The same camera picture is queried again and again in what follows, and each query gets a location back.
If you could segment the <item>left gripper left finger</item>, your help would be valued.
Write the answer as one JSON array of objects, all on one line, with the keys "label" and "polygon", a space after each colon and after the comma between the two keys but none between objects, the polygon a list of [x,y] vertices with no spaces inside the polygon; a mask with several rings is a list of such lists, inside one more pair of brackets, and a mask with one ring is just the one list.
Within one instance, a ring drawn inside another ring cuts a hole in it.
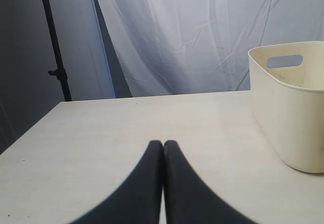
[{"label": "left gripper left finger", "polygon": [[163,189],[163,146],[150,141],[123,183],[73,223],[159,223]]}]

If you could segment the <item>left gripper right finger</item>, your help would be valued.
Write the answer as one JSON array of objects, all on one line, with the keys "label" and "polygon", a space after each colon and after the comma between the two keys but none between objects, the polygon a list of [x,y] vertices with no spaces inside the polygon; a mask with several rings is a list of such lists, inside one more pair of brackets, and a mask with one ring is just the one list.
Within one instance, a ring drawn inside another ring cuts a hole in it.
[{"label": "left gripper right finger", "polygon": [[167,223],[254,223],[204,183],[176,141],[164,143],[164,156]]}]

